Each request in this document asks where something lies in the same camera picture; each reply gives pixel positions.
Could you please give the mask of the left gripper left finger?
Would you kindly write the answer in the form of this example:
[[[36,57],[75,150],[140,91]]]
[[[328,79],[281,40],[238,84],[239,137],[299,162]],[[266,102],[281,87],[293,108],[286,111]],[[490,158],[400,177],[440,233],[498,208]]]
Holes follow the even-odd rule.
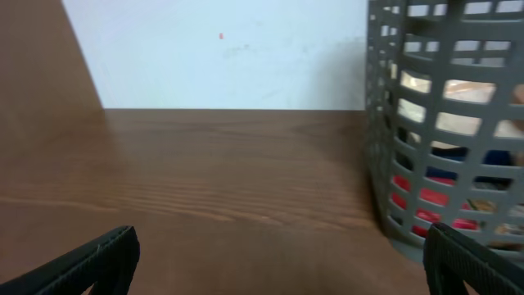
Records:
[[[135,228],[120,226],[1,284],[1,294],[126,295],[139,258]]]

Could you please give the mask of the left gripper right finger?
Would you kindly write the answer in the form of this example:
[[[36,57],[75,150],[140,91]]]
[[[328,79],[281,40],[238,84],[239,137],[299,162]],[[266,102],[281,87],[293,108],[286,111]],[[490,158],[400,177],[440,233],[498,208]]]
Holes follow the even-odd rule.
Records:
[[[443,223],[427,232],[423,265],[431,295],[523,295],[523,269]]]

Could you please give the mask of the beige paper bag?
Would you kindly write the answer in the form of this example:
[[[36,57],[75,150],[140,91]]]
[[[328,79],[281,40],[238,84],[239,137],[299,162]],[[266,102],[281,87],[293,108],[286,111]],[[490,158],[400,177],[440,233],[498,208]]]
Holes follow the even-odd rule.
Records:
[[[403,71],[400,85],[417,93],[429,94],[432,81],[422,75]],[[473,136],[481,127],[483,107],[492,100],[496,87],[492,83],[451,79],[445,82],[443,111],[438,111],[435,126],[440,131],[464,136]],[[511,104],[523,107],[523,84],[513,90]],[[425,123],[427,108],[404,98],[400,98],[397,113],[415,123]],[[523,138],[523,120],[501,120],[495,127],[495,137]]]

